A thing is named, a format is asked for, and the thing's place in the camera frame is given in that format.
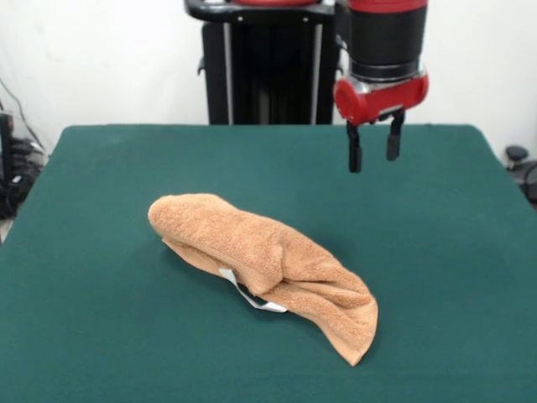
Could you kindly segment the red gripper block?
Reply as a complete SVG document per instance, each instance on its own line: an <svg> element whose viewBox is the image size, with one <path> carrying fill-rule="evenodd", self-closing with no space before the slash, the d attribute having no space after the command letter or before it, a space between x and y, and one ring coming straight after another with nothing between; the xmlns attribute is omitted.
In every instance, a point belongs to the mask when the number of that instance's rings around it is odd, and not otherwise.
<svg viewBox="0 0 537 403"><path fill-rule="evenodd" d="M422 103L429 90L429 76L425 73L409 80L379 84L366 83L346 76L333 88L336 109L347 120L348 167L351 173L362 170L362 148L357 126L375 123L391 113L393 120L387 139L386 159L399 157L405 111Z"/></svg>

